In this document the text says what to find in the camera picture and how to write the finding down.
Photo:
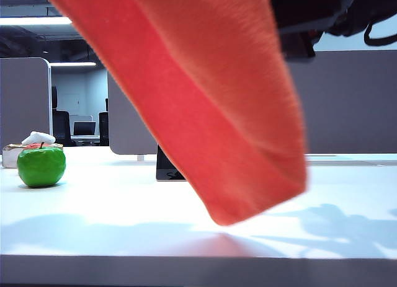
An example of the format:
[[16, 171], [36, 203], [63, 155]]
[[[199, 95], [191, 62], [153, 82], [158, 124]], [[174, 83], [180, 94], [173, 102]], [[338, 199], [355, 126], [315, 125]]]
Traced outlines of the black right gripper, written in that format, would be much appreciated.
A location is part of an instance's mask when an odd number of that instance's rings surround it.
[[338, 0], [270, 0], [286, 61], [309, 62], [316, 56], [316, 31], [330, 26], [338, 12]]

